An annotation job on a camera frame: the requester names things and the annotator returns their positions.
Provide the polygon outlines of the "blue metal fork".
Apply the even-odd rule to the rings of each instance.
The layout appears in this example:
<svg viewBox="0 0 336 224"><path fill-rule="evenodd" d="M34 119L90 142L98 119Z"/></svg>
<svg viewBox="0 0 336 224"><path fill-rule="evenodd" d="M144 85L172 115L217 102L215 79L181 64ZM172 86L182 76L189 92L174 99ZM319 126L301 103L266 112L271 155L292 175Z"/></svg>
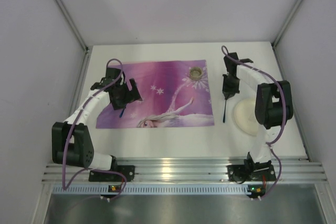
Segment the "blue metal fork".
<svg viewBox="0 0 336 224"><path fill-rule="evenodd" d="M125 108L122 109L120 115L119 115L119 118L122 118L123 114L124 114L124 111L125 111Z"/></svg>

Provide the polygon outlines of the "cream round plate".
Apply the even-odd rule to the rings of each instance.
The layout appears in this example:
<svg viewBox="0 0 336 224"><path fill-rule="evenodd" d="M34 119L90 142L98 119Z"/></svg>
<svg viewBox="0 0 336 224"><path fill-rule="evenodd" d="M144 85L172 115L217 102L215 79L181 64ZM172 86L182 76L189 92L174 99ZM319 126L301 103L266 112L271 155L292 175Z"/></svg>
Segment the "cream round plate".
<svg viewBox="0 0 336 224"><path fill-rule="evenodd" d="M251 136L257 136L258 125L255 116L255 99L243 99L234 107L234 120L237 126Z"/></svg>

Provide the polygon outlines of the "blue metal spoon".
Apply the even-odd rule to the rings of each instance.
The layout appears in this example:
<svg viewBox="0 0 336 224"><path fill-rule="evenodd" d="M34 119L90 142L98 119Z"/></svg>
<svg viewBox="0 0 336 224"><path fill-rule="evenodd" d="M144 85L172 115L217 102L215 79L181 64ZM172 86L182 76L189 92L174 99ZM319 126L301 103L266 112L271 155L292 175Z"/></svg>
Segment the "blue metal spoon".
<svg viewBox="0 0 336 224"><path fill-rule="evenodd" d="M224 104L223 123L226 122L226 108L227 108L227 99L225 99L225 104Z"/></svg>

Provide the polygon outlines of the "small beige cup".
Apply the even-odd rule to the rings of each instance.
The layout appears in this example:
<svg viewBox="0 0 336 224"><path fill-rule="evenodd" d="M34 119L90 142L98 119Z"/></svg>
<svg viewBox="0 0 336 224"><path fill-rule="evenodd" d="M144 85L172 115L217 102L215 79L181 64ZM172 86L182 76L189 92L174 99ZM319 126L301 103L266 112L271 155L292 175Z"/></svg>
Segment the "small beige cup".
<svg viewBox="0 0 336 224"><path fill-rule="evenodd" d="M202 79L204 71L200 67L192 67L189 71L189 78L192 81L199 81Z"/></svg>

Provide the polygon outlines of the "purple printed placemat cloth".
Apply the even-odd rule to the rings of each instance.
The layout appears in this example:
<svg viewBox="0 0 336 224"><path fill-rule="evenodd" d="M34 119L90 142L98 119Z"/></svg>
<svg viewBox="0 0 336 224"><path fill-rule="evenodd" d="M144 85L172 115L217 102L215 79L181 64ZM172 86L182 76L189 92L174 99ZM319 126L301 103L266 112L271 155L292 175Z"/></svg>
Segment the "purple printed placemat cloth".
<svg viewBox="0 0 336 224"><path fill-rule="evenodd" d="M203 69L201 80L189 78L192 67ZM143 100L128 104L122 118L120 112L106 107L97 118L98 129L215 124L206 60L127 63L123 71L126 79L135 79Z"/></svg>

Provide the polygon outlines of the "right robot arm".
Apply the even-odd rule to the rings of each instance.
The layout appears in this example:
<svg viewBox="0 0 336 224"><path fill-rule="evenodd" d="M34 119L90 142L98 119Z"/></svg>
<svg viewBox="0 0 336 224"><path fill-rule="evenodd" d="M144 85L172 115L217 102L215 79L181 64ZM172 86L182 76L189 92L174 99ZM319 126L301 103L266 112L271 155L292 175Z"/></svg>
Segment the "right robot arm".
<svg viewBox="0 0 336 224"><path fill-rule="evenodd" d="M290 83L277 81L257 69L252 60L238 59L235 52L225 52L224 63L227 70L222 88L225 100L240 93L242 82L255 91L254 113L259 127L247 159L257 164L267 163L271 160L271 146L280 139L287 121L293 117Z"/></svg>

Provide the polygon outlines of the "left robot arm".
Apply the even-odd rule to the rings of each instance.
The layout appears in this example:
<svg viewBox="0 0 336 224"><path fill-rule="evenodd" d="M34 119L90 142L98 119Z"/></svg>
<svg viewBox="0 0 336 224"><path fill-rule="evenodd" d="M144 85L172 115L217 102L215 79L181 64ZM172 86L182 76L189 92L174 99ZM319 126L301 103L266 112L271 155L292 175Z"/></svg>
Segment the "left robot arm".
<svg viewBox="0 0 336 224"><path fill-rule="evenodd" d="M79 108L63 122L52 126L52 161L56 164L117 170L116 157L95 151L90 130L96 127L103 109L124 111L129 103L141 101L136 81L126 79L118 68L107 68L106 75L94 83Z"/></svg>

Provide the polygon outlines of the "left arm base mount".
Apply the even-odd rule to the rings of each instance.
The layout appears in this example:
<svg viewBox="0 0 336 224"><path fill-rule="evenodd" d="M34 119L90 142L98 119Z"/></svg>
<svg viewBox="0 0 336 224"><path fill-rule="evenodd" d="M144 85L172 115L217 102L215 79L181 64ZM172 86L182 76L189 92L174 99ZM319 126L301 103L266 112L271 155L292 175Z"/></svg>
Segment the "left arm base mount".
<svg viewBox="0 0 336 224"><path fill-rule="evenodd" d="M91 170L89 174L90 182L131 182L135 176L134 165L119 165L116 171Z"/></svg>

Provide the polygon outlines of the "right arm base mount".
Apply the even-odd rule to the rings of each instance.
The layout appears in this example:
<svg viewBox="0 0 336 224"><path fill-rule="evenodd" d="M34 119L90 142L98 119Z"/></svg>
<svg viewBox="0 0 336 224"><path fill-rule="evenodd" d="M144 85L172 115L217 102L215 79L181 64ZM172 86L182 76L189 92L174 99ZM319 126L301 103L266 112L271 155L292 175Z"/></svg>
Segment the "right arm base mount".
<svg viewBox="0 0 336 224"><path fill-rule="evenodd" d="M274 182L276 174L274 167L271 165L266 169L248 171L244 165L227 166L228 178L230 182L243 184L244 182Z"/></svg>

